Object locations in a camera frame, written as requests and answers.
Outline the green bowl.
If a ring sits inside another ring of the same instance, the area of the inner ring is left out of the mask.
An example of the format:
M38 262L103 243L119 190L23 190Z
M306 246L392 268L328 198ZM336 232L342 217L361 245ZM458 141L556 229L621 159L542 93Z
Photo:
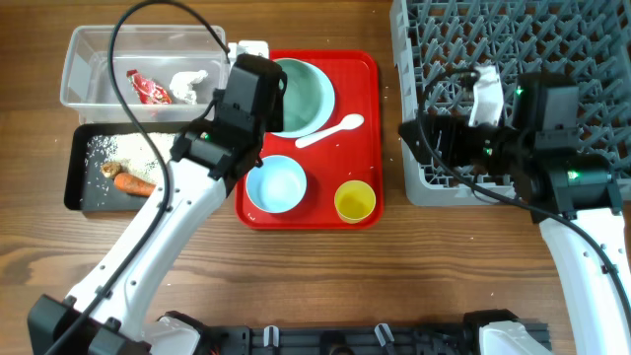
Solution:
M275 62L287 75L283 97L283 130L277 136L299 138L309 135L321 124L322 90L318 74L311 64L293 58Z

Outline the small light blue bowl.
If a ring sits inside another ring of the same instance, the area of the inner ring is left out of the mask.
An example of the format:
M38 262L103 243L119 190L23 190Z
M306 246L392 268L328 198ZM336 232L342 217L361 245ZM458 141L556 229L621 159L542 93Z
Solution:
M260 168L253 168L245 180L250 202L259 210L285 213L295 208L307 191L307 175L294 159L272 155L262 159Z

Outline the white tissue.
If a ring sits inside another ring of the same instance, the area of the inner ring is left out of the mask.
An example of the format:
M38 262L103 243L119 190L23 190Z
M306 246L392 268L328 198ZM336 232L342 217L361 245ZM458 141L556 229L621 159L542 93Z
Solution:
M197 93L194 85L200 84L208 76L206 70L181 71L173 75L169 88L172 94L180 101L189 105L197 104Z

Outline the red snack wrapper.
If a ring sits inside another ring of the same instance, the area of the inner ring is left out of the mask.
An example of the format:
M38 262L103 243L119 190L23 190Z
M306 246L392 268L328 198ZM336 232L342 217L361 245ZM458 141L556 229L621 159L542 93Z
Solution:
M143 105L170 105L173 102L162 86L144 77L137 70L129 70L126 77Z

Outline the white rice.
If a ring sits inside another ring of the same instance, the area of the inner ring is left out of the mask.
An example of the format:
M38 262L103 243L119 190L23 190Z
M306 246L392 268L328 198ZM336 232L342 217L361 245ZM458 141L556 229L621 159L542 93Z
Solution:
M161 165L140 133L113 138L112 143L112 150L105 150L109 154L107 162L121 163L122 173L129 173L154 185L163 181Z

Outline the orange carrot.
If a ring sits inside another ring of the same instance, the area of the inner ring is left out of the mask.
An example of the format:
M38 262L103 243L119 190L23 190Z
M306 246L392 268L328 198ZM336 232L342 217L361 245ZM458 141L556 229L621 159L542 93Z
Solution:
M127 194L149 197L155 185L129 173L119 173L113 180L114 186Z

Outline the brown mushroom piece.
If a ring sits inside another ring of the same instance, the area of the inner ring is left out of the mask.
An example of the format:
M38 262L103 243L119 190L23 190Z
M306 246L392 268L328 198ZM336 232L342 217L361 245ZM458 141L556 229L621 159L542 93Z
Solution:
M105 178L115 179L122 172L122 165L118 162L107 162L101 165L101 173Z

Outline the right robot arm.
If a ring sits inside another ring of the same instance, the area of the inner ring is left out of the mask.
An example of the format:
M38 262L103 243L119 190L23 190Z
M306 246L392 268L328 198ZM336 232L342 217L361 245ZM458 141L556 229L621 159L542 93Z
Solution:
M419 110L399 135L414 159L454 178L464 166L511 178L510 204L527 210L555 263L581 354L630 350L630 266L623 199L613 165L579 149L579 89L559 73L519 76L514 121L491 67L459 73L473 95L467 116Z

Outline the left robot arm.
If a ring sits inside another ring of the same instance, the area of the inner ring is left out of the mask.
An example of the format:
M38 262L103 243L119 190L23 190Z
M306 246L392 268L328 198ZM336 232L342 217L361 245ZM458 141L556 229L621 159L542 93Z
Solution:
M265 57L241 54L214 117L176 138L166 177L99 265L63 301L41 296L28 314L35 354L204 354L205 326L178 313L147 323L166 274L235 184L262 165L266 133L283 126L287 75Z

